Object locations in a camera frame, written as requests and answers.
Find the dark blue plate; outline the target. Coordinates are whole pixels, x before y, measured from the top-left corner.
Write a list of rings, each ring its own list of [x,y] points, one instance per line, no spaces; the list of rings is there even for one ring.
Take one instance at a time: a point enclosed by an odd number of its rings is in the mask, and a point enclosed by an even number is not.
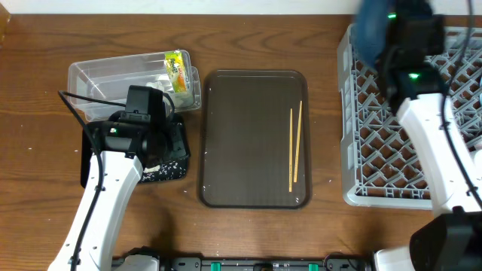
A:
[[[394,0],[363,0],[355,17],[354,46],[365,65],[376,68],[386,43],[386,28]]]

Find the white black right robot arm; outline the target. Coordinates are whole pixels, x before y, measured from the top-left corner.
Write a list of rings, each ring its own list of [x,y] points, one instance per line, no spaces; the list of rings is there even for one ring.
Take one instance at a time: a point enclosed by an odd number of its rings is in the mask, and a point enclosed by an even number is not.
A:
[[[444,51],[444,17],[426,1],[390,1],[381,7],[380,92],[416,150],[434,218],[408,245],[375,252],[374,269],[479,270],[481,172],[453,119],[450,87],[425,60]]]

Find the white rice pile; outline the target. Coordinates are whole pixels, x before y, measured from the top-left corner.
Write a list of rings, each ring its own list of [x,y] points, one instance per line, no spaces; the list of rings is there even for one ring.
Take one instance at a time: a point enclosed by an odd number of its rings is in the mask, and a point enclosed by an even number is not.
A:
[[[186,176],[189,159],[173,160],[157,166],[146,168],[142,173],[140,183],[151,183],[182,179]]]

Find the white tissue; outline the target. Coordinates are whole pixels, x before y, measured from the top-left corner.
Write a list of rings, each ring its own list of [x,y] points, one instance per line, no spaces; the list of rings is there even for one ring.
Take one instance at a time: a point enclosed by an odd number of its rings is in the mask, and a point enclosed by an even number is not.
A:
[[[146,84],[146,87],[151,87],[160,90],[164,93],[172,89],[172,85],[169,81],[152,81]]]

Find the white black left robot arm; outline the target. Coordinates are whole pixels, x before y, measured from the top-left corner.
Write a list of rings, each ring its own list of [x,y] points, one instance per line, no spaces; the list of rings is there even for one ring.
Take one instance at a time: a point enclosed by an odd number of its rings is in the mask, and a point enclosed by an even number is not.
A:
[[[95,121],[84,130],[84,195],[51,270],[160,270],[160,256],[133,249],[114,260],[125,211],[138,183],[180,179],[190,156],[185,125]]]

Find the yellow snack wrapper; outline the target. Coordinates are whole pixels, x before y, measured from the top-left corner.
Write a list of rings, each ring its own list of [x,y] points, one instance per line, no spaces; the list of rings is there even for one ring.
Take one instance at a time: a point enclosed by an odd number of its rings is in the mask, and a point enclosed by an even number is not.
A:
[[[188,86],[186,83],[186,70],[182,52],[180,50],[166,52],[165,66],[174,92],[186,93],[188,91]]]

